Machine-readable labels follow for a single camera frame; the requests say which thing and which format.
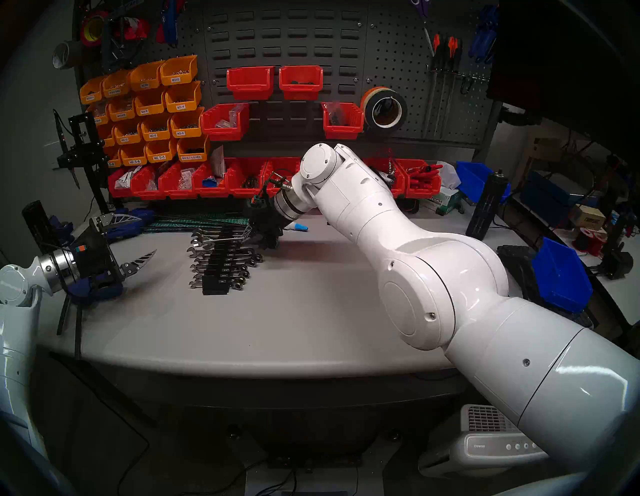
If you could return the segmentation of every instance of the cable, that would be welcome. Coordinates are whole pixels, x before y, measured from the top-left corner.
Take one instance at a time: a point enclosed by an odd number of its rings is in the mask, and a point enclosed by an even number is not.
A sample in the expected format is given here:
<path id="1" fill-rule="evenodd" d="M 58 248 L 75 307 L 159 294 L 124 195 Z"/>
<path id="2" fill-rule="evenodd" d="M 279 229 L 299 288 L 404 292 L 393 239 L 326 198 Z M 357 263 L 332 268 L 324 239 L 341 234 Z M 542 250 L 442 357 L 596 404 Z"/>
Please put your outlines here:
<path id="1" fill-rule="evenodd" d="M 242 470 L 240 470 L 240 472 L 238 472 L 236 474 L 236 476 L 233 478 L 233 480 L 231 482 L 229 482 L 229 484 L 227 484 L 223 488 L 213 489 L 211 491 L 203 491 L 203 492 L 185 491 L 185 492 L 180 493 L 178 496 L 206 496 L 206 495 L 213 495 L 213 494 L 223 493 L 223 492 L 231 489 L 231 487 L 233 487 L 235 485 L 235 483 L 238 482 L 238 480 L 240 480 L 240 478 L 243 475 L 245 475 L 249 470 L 251 470 L 254 467 L 257 467 L 258 465 L 261 465 L 261 464 L 265 463 L 267 460 L 268 460 L 268 458 L 264 458 L 263 460 L 256 461 L 255 463 L 252 463 L 248 467 L 243 468 Z"/>

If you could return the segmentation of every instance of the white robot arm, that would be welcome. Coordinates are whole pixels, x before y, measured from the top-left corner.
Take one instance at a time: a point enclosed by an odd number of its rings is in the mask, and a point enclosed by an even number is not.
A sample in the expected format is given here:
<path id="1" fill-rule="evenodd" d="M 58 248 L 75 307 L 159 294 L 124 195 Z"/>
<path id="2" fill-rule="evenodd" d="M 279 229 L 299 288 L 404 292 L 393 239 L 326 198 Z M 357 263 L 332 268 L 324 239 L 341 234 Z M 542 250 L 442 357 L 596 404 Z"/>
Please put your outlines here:
<path id="1" fill-rule="evenodd" d="M 584 468 L 634 405 L 638 360 L 579 324 L 509 298 L 493 250 L 414 225 L 381 178 L 344 145 L 310 148 L 291 187 L 273 199 L 287 221 L 316 206 L 369 259 L 400 337 L 419 349 L 442 347 L 551 457 Z"/>

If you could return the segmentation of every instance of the gray pegboard wall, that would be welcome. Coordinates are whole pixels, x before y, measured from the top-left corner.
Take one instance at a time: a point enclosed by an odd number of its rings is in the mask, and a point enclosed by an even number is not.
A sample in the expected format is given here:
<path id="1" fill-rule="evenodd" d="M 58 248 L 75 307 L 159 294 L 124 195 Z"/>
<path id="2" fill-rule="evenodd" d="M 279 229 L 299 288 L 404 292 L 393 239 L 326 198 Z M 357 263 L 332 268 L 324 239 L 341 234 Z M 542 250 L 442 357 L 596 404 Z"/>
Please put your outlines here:
<path id="1" fill-rule="evenodd" d="M 427 28 L 435 33 L 463 39 L 460 72 L 484 79 L 490 66 L 476 64 L 467 56 L 480 9 L 485 1 L 432 2 Z M 148 0 L 143 9 L 152 29 L 141 61 L 198 55 L 198 79 L 204 82 L 202 104 L 233 102 L 227 89 L 227 69 L 275 66 L 274 92 L 266 102 L 251 102 L 251 127 L 243 141 L 313 141 L 324 136 L 322 111 L 317 102 L 283 99 L 278 87 L 278 68 L 283 65 L 319 65 L 324 70 L 320 101 L 360 103 L 362 94 L 374 86 L 388 86 L 407 101 L 408 118 L 390 141 L 428 141 L 452 146 L 478 147 L 482 142 L 492 102 L 486 98 L 487 83 L 476 81 L 468 95 L 459 92 L 455 80 L 447 127 L 439 126 L 451 90 L 452 75 L 438 74 L 426 137 L 423 121 L 432 81 L 431 57 L 422 21 L 405 0 L 323 1 L 309 6 L 301 1 L 245 0 L 221 3 L 189 0 L 178 19 L 176 48 L 159 44 L 155 33 L 160 20 L 159 0 Z M 379 141 L 366 133 L 359 138 Z"/>

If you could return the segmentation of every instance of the red storage bin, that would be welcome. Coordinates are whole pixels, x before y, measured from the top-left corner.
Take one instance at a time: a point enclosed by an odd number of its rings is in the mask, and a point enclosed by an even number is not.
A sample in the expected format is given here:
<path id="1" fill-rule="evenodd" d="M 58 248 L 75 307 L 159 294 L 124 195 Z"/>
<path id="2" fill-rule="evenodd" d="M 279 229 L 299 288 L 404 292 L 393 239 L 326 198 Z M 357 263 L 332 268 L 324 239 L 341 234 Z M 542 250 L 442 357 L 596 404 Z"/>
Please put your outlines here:
<path id="1" fill-rule="evenodd" d="M 109 174 L 107 178 L 107 184 L 109 185 L 109 192 L 113 198 L 125 198 L 126 196 L 132 196 L 131 188 L 118 188 L 116 189 L 116 181 L 124 176 L 125 172 L 129 172 L 130 170 L 134 170 L 135 167 L 120 167 L 113 174 Z"/>
<path id="2" fill-rule="evenodd" d="M 323 70 L 319 65 L 286 65 L 280 68 L 279 80 L 285 100 L 317 100 L 322 90 Z"/>
<path id="3" fill-rule="evenodd" d="M 236 100 L 266 100 L 273 93 L 273 66 L 227 69 L 227 88 Z"/>
<path id="4" fill-rule="evenodd" d="M 156 170 L 161 165 L 162 164 L 145 165 L 134 177 L 131 178 L 132 196 L 137 196 L 142 200 L 164 200 L 166 198 L 166 193 L 160 190 L 159 185 L 157 191 L 147 191 L 149 181 L 153 179 L 156 174 Z"/>
<path id="5" fill-rule="evenodd" d="M 269 179 L 272 172 L 276 171 L 281 176 L 291 180 L 293 175 L 300 170 L 300 157 L 271 157 L 262 172 L 262 184 Z M 274 196 L 278 188 L 270 184 L 267 186 L 267 195 Z"/>
<path id="6" fill-rule="evenodd" d="M 178 189 L 178 183 L 180 182 L 182 169 L 189 169 L 194 167 L 195 164 L 176 161 L 167 172 L 160 176 L 158 179 L 158 190 L 168 195 L 173 200 L 191 200 L 192 198 L 198 198 L 198 193 L 193 191 L 193 176 L 191 177 L 191 189 Z"/>
<path id="7" fill-rule="evenodd" d="M 400 167 L 403 168 L 403 171 L 406 174 L 406 193 L 404 194 L 406 198 L 417 198 L 419 200 L 424 200 L 427 198 L 431 198 L 433 195 L 440 192 L 440 186 L 442 185 L 440 174 L 436 174 L 435 176 L 433 176 L 433 179 L 429 183 L 428 188 L 411 187 L 411 178 L 409 177 L 408 170 L 429 165 L 427 162 L 425 162 L 424 160 L 416 159 L 396 159 L 396 162 Z"/>
<path id="8" fill-rule="evenodd" d="M 251 198 L 253 195 L 257 195 L 262 187 L 262 174 L 268 160 L 258 157 L 225 157 L 227 173 L 220 184 L 223 184 L 227 191 L 236 198 Z M 250 176 L 257 178 L 257 188 L 242 187 Z"/>
<path id="9" fill-rule="evenodd" d="M 362 161 L 372 169 L 389 173 L 389 159 L 387 157 L 370 157 L 362 159 Z M 406 193 L 408 177 L 402 168 L 396 165 L 394 165 L 394 167 L 396 169 L 396 182 L 391 187 L 391 194 L 394 198 L 397 198 L 404 196 Z"/>
<path id="10" fill-rule="evenodd" d="M 216 127 L 221 120 L 229 120 L 229 111 L 237 104 L 221 103 L 202 114 L 200 127 L 202 132 L 209 135 L 212 141 L 238 141 L 249 129 L 249 105 L 246 104 L 238 111 L 237 127 Z"/>
<path id="11" fill-rule="evenodd" d="M 202 181 L 211 177 L 211 166 L 208 162 L 203 162 L 198 170 L 191 176 L 191 185 L 193 191 L 198 193 L 202 198 L 226 198 L 229 195 L 224 181 L 220 181 L 215 188 L 203 188 Z"/>
<path id="12" fill-rule="evenodd" d="M 330 125 L 329 111 L 327 103 L 322 104 L 323 116 L 322 125 L 324 127 L 324 135 L 328 140 L 355 140 L 358 134 L 362 132 L 364 126 L 364 112 L 353 103 L 340 103 L 340 108 L 344 112 L 347 125 Z"/>

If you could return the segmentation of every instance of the gray table top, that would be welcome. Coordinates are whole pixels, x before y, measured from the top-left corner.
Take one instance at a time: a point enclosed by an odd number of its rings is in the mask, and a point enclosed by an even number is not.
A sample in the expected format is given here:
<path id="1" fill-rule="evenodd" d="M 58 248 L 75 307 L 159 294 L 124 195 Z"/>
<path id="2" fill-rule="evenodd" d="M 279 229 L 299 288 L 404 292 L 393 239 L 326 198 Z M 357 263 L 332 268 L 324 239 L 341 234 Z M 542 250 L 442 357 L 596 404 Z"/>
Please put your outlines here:
<path id="1" fill-rule="evenodd" d="M 422 208 L 416 217 L 424 229 L 464 233 L 471 212 L 442 217 Z M 157 253 L 125 281 L 121 297 L 85 310 L 83 358 L 229 378 L 375 376 L 452 367 L 441 349 L 420 351 L 397 336 L 378 298 L 374 271 L 355 245 L 319 214 L 300 223 L 309 232 L 286 231 L 278 249 L 250 268 L 244 289 L 225 296 L 189 288 L 188 233 L 144 234 L 113 244 L 119 263 Z M 484 241 L 493 249 L 525 244 L 499 228 L 491 228 Z M 521 295 L 513 279 L 510 287 Z M 43 299 L 38 341 L 72 355 L 75 310 L 56 336 L 63 300 L 61 291 Z"/>

